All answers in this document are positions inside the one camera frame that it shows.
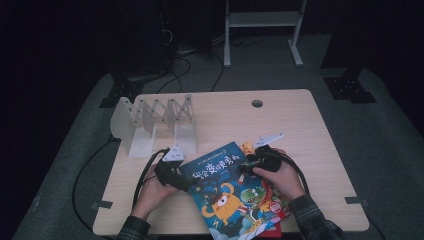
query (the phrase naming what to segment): book cover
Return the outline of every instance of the book cover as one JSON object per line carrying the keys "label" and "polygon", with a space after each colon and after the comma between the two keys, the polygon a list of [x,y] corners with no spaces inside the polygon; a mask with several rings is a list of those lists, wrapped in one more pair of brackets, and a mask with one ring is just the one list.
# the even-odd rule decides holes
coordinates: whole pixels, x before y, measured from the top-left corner
{"label": "book cover", "polygon": [[247,162],[231,142],[179,168],[183,176],[200,179],[188,192],[215,240],[252,239],[287,214],[265,179],[239,171]]}

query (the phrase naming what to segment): hole in desk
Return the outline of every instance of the hole in desk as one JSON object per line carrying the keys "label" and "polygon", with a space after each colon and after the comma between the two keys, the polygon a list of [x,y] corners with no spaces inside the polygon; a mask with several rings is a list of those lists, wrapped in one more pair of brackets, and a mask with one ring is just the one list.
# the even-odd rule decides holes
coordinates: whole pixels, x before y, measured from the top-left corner
{"label": "hole in desk", "polygon": [[260,108],[264,105],[264,103],[261,100],[253,100],[252,101],[252,106],[254,106],[255,108]]}

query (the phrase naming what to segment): gray floor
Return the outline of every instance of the gray floor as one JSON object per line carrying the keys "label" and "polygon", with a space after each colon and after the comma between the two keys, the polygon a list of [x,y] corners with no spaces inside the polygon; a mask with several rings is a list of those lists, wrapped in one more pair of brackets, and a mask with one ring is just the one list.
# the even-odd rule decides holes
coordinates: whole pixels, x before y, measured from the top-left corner
{"label": "gray floor", "polygon": [[[328,35],[301,36],[299,51],[304,61],[297,68],[286,36],[264,37],[248,48],[232,48],[232,67],[224,69],[215,91],[300,89],[312,92],[358,197],[387,239],[421,239],[424,236],[424,140],[393,101],[384,83],[364,70],[360,82],[377,103],[352,104],[333,100],[323,77],[343,70],[320,70]],[[222,57],[222,47],[215,49]],[[181,82],[184,92],[207,92],[221,66],[214,55],[186,57],[192,64]],[[186,69],[177,63],[176,73]],[[143,93],[156,91],[173,76],[150,82]],[[69,131],[44,183],[38,201],[29,209],[15,239],[102,239],[85,228],[72,208],[75,179],[89,157],[107,142],[113,109],[99,108],[111,87],[110,75],[99,80]],[[180,90],[177,82],[163,89]],[[76,187],[76,206],[81,218],[92,226],[94,202],[102,198],[118,143],[100,151],[81,174]],[[381,239],[376,229],[346,233],[346,239]]]}

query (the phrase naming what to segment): hand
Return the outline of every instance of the hand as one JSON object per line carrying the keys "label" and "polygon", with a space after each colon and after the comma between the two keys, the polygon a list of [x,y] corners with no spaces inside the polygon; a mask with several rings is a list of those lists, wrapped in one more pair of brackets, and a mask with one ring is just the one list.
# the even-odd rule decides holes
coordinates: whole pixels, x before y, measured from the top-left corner
{"label": "hand", "polygon": [[[281,149],[275,148],[274,150],[286,154]],[[278,191],[286,196],[289,201],[305,195],[305,190],[300,183],[297,172],[286,162],[281,163],[280,169],[277,172],[270,172],[257,167],[253,168],[253,172],[272,182]]]}
{"label": "hand", "polygon": [[137,203],[135,204],[131,216],[147,220],[149,214],[155,210],[167,197],[178,192],[178,189],[171,186],[163,186],[155,176],[153,164],[146,174],[145,183],[140,190]]}

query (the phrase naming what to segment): person's right hand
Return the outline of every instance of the person's right hand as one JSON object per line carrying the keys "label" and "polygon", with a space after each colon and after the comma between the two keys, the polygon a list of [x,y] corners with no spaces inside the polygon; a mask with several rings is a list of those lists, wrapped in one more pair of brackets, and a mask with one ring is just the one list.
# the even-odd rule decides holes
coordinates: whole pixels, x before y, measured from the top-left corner
{"label": "person's right hand", "polygon": [[[281,154],[286,154],[281,149],[274,148],[274,150]],[[300,183],[299,175],[286,162],[281,163],[281,167],[277,172],[270,172],[258,167],[253,168],[253,172],[272,182],[278,191],[286,196],[289,201],[305,195],[305,190]]]}

